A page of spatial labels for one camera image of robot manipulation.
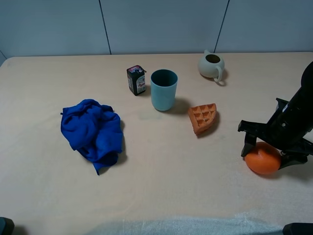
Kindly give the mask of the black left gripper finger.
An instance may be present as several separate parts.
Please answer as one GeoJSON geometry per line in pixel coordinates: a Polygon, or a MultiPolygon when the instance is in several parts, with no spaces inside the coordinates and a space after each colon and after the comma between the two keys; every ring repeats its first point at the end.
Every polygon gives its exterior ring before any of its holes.
{"type": "Polygon", "coordinates": [[[246,133],[245,140],[244,140],[244,146],[241,152],[241,156],[245,157],[256,145],[257,137],[253,134],[246,133]]]}

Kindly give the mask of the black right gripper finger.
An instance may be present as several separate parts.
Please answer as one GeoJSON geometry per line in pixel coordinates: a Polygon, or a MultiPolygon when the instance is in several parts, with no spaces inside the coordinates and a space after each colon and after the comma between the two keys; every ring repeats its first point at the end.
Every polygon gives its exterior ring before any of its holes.
{"type": "Polygon", "coordinates": [[[279,169],[283,169],[292,165],[302,165],[305,164],[307,161],[307,154],[281,151],[281,165],[279,169]]]}

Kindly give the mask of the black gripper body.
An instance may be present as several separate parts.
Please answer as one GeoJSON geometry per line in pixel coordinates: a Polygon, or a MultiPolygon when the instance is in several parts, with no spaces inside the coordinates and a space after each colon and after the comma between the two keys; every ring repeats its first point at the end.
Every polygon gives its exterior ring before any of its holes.
{"type": "Polygon", "coordinates": [[[278,109],[267,123],[242,120],[239,132],[250,133],[283,152],[311,155],[313,143],[303,137],[313,129],[313,106],[301,99],[276,99],[278,109]]]}

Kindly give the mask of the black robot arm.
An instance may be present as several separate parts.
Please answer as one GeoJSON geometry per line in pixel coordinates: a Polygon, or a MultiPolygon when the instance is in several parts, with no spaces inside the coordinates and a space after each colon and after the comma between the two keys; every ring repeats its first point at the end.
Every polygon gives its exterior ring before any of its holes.
{"type": "Polygon", "coordinates": [[[313,64],[301,77],[301,87],[290,101],[276,99],[277,109],[267,123],[242,120],[239,132],[245,132],[241,156],[245,157],[261,139],[282,154],[280,169],[302,165],[313,154],[313,143],[303,137],[313,129],[313,64]]]}

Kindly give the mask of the black robot base right corner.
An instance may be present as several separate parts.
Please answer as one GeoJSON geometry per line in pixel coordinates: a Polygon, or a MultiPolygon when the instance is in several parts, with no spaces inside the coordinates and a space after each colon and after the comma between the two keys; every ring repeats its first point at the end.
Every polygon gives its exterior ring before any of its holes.
{"type": "Polygon", "coordinates": [[[284,226],[283,235],[313,235],[313,223],[290,223],[284,226]]]}

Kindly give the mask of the black robot base left corner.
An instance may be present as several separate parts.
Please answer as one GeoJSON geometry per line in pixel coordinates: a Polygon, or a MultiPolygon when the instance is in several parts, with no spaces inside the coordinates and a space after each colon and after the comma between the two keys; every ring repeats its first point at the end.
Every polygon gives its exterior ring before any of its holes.
{"type": "Polygon", "coordinates": [[[5,217],[0,217],[0,235],[12,235],[15,228],[14,222],[5,217]]]}

